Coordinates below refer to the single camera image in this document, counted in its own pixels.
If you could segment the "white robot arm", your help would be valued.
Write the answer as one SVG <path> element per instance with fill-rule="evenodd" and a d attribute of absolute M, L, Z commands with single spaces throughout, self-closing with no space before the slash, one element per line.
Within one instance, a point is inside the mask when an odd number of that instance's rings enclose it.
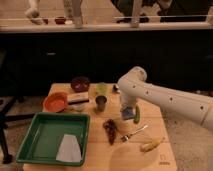
<path fill-rule="evenodd" d="M 176 112 L 213 132 L 213 97 L 156 86 L 146 82 L 146 71 L 135 66 L 119 78 L 121 110 L 143 99 Z"/>

